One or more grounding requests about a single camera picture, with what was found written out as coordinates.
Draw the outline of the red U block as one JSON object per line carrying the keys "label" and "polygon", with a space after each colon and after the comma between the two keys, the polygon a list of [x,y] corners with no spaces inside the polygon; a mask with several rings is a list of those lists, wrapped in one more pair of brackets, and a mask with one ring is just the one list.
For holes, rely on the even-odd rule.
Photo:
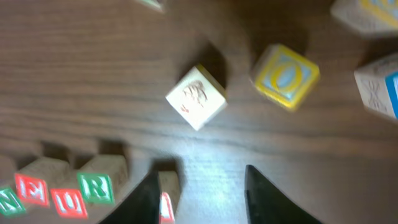
{"label": "red U block", "polygon": [[50,189],[50,194],[60,217],[88,219],[88,212],[76,179]]}

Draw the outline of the red E block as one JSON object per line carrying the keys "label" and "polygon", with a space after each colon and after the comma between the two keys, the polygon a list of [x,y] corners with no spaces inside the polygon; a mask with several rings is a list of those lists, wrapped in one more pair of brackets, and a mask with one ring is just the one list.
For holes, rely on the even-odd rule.
{"label": "red E block", "polygon": [[17,196],[26,209],[50,206],[50,189],[61,184],[70,172],[68,162],[41,157],[14,174]]}

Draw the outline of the red I block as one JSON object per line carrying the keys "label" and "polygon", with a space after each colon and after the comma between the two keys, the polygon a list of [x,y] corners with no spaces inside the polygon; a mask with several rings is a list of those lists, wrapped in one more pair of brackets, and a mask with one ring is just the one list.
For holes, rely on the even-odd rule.
{"label": "red I block", "polygon": [[160,223],[175,224],[175,214],[180,200],[180,182],[175,171],[159,172]]}

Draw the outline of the green N block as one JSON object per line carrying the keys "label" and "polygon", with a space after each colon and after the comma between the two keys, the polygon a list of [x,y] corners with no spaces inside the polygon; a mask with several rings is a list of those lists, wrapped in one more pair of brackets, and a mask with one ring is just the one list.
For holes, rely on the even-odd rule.
{"label": "green N block", "polygon": [[16,194],[12,180],[1,183],[1,214],[5,217],[18,217],[27,213],[25,206]]}

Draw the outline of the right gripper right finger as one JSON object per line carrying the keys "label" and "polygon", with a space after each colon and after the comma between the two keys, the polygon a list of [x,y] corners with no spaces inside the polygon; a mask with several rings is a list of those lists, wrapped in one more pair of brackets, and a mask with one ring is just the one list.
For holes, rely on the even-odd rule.
{"label": "right gripper right finger", "polygon": [[245,169],[244,194],[249,224],[321,224],[252,165]]}

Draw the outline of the green R block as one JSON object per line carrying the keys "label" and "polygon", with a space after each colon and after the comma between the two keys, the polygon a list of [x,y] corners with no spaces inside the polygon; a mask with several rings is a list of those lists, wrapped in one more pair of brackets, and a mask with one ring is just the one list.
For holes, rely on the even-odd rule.
{"label": "green R block", "polygon": [[85,202],[114,205],[115,196],[129,179],[127,162],[122,155],[100,154],[88,161],[76,177]]}

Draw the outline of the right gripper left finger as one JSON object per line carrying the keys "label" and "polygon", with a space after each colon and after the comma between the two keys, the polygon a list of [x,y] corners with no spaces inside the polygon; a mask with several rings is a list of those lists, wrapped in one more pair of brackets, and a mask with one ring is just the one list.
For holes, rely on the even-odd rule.
{"label": "right gripper left finger", "polygon": [[138,186],[99,224],[159,224],[159,173],[148,173]]}

